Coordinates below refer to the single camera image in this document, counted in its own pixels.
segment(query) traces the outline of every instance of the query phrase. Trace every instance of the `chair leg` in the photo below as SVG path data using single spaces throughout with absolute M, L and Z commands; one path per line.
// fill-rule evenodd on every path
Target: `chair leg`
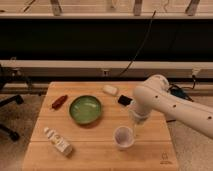
M 3 100 L 0 102 L 0 107 L 12 102 L 12 101 L 16 101 L 17 104 L 22 104 L 24 102 L 24 100 L 22 99 L 22 97 L 20 95 L 16 95 L 13 97 L 10 97 L 6 100 Z
M 17 141 L 20 138 L 20 136 L 19 136 L 19 134 L 17 132 L 12 131 L 11 129 L 7 128 L 6 126 L 4 126 L 2 124 L 0 124 L 0 130 L 8 133 L 9 136 L 10 136 L 10 139 L 12 141 Z

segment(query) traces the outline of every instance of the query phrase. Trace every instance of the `white sponge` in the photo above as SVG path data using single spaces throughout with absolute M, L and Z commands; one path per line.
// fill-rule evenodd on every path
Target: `white sponge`
M 111 85 L 105 85 L 103 87 L 103 92 L 110 94 L 112 96 L 116 96 L 118 94 L 118 88 Z

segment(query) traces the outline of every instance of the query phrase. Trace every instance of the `red object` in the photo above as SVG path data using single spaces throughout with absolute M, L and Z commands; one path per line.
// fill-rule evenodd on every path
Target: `red object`
M 52 104 L 52 108 L 53 109 L 59 109 L 63 104 L 64 102 L 67 100 L 68 96 L 65 95 L 65 96 L 61 96 L 59 97 L 53 104 Z

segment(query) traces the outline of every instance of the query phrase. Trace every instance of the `white bottle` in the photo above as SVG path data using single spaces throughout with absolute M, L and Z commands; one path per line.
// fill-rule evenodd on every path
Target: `white bottle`
M 63 155 L 67 156 L 72 151 L 72 146 L 61 137 L 55 130 L 48 127 L 44 128 L 44 133 L 52 144 L 60 151 Z

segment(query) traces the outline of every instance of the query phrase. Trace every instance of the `bottle cap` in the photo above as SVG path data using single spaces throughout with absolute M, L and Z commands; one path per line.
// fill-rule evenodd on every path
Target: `bottle cap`
M 48 132 L 49 130 L 50 130 L 50 128 L 45 127 L 45 128 L 44 128 L 44 133 L 47 134 L 47 132 Z

